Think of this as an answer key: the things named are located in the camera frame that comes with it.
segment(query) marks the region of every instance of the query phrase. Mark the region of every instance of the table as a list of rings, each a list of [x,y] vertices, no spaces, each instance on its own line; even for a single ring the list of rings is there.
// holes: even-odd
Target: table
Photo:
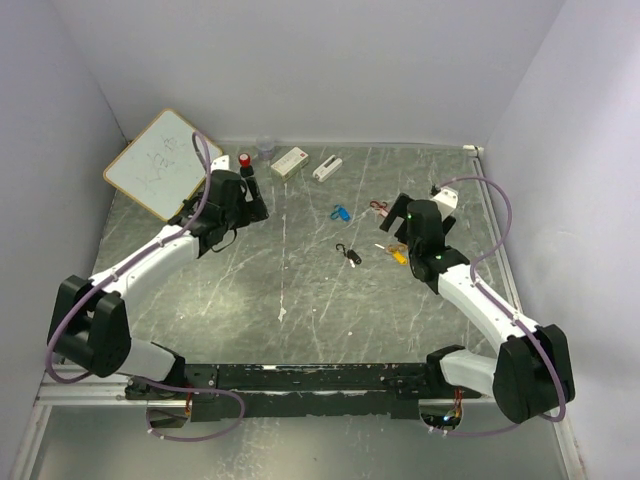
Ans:
[[[255,153],[225,145],[232,158]],[[150,292],[131,317],[135,336],[159,342],[189,362],[416,362],[459,343],[492,355],[454,307],[374,246],[392,237],[378,229],[372,199],[399,192],[425,197],[432,183],[481,173],[462,149],[425,146],[302,146],[311,165],[285,185],[256,164],[271,217],[239,232],[235,244],[210,253]],[[344,166],[324,184],[314,165],[331,154]],[[461,204],[448,241],[469,257],[495,241],[486,192],[457,185]],[[336,203],[353,217],[332,221]],[[162,222],[117,194],[100,245],[96,271],[148,241]],[[335,250],[342,242],[362,257],[353,269]],[[504,257],[480,274],[513,301]],[[462,430],[505,425],[494,403],[465,403]],[[201,435],[230,420],[192,424]],[[32,479],[422,479],[566,478],[549,422],[535,418],[486,439],[430,436],[420,421],[381,416],[251,418],[224,438],[200,444],[162,442],[146,434],[144,408],[56,406]]]
[[[251,147],[226,145],[236,165]],[[281,147],[277,155],[288,151]],[[451,344],[492,355],[479,331],[452,305],[416,281],[375,244],[394,239],[378,226],[373,199],[400,192],[425,198],[432,184],[477,173],[462,149],[301,146],[310,164],[287,183],[254,162],[270,218],[239,231],[221,253],[208,253],[176,272],[130,312],[134,336],[160,343],[188,362],[417,362]],[[325,183],[315,167],[336,154],[344,164]],[[448,241],[469,258],[494,242],[486,198],[474,182],[460,191],[457,225]],[[335,204],[352,220],[331,220]],[[95,271],[110,267],[151,239],[162,222],[116,194]],[[343,243],[363,262],[353,269],[335,248]],[[481,265],[500,294],[498,261]]]

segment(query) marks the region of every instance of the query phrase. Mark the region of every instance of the white wall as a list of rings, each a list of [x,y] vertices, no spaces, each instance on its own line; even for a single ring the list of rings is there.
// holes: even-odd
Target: white wall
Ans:
[[[485,143],[563,0],[53,0],[125,135]]]
[[[591,478],[637,478],[640,2],[569,0],[487,145],[526,310],[569,337]]]
[[[42,378],[60,281],[90,272],[123,146],[48,0],[0,2],[0,478]]]

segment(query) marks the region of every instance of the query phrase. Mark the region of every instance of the clear plastic cup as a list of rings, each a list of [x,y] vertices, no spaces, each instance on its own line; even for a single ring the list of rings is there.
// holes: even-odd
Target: clear plastic cup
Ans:
[[[260,135],[256,139],[256,148],[258,149],[258,159],[269,161],[276,153],[276,144],[269,135]]]

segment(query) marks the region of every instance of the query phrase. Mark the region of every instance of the whiteboard wooden frame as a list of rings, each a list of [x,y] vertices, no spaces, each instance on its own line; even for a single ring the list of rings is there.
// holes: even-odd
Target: whiteboard wooden frame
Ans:
[[[177,209],[175,212],[173,212],[171,215],[168,215],[167,218],[165,218],[160,212],[157,212],[155,210],[153,210],[153,208],[151,208],[147,203],[145,203],[144,201],[140,200],[139,198],[137,198],[134,194],[132,194],[131,192],[127,191],[124,189],[124,187],[122,187],[121,185],[118,185],[117,181],[112,180],[111,178],[109,178],[108,174],[109,174],[109,170],[114,167],[118,161],[127,154],[127,152],[129,151],[129,149],[131,149],[135,143],[141,139],[145,133],[147,133],[147,131],[149,131],[149,129],[151,127],[153,127],[153,125],[155,125],[155,123],[158,121],[158,119],[160,119],[160,117],[162,117],[162,115],[164,115],[167,112],[171,112],[173,115],[175,115],[176,117],[178,117],[180,120],[182,120],[189,128],[193,129],[194,131],[197,130],[196,127],[194,127],[190,122],[188,122],[182,115],[180,115],[178,112],[176,112],[174,109],[172,108],[165,108],[164,110],[162,110],[158,115],[156,115],[156,117],[153,119],[153,121],[147,125],[145,127],[144,130],[142,130],[142,132],[140,132],[138,134],[138,136],[136,136],[136,138],[129,143],[129,145],[127,145],[127,147],[120,152],[120,154],[109,164],[109,166],[107,168],[105,168],[102,177],[104,178],[104,180],[109,183],[110,185],[114,186],[117,190],[119,190],[120,192],[124,193],[127,197],[129,197],[130,199],[132,199],[134,202],[136,202],[137,204],[139,204],[140,206],[142,206],[145,210],[151,212],[153,215],[155,215],[156,217],[167,221],[169,220],[171,217],[173,217],[176,213],[178,213],[180,211],[180,209],[182,208],[182,205],[178,205]],[[209,149],[211,150],[211,161],[213,162],[213,160],[219,156],[222,155],[222,149],[216,145],[214,142],[211,141],[211,139],[209,139],[208,137],[205,136],[205,138],[207,139],[207,142],[209,143]],[[200,186],[202,185],[202,182],[204,181],[204,171],[202,172],[202,179],[196,184],[196,186],[193,188],[193,190],[187,195],[185,196],[184,199],[187,198],[191,198],[191,196],[193,196],[194,193],[196,193],[198,191],[198,188],[200,188]]]

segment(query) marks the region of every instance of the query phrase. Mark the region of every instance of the marble surface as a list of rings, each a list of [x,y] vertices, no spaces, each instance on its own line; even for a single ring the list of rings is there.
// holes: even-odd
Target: marble surface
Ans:
[[[479,331],[452,305],[413,278],[374,244],[394,239],[378,226],[373,199],[398,193],[425,198],[433,183],[475,173],[461,149],[434,147],[300,146],[310,163],[287,183],[256,161],[270,218],[240,230],[221,253],[208,253],[170,276],[129,312],[134,336],[158,342],[188,362],[415,362],[462,344],[492,355]],[[252,147],[223,145],[233,164]],[[280,147],[279,158],[289,147]],[[313,170],[332,154],[344,160],[327,182]],[[458,223],[448,243],[469,258],[490,248],[489,219],[474,182],[456,186]],[[352,220],[331,220],[342,204]],[[125,195],[115,196],[95,271],[152,238],[162,221]],[[353,248],[351,268],[336,243]],[[495,259],[479,272],[500,294]]]

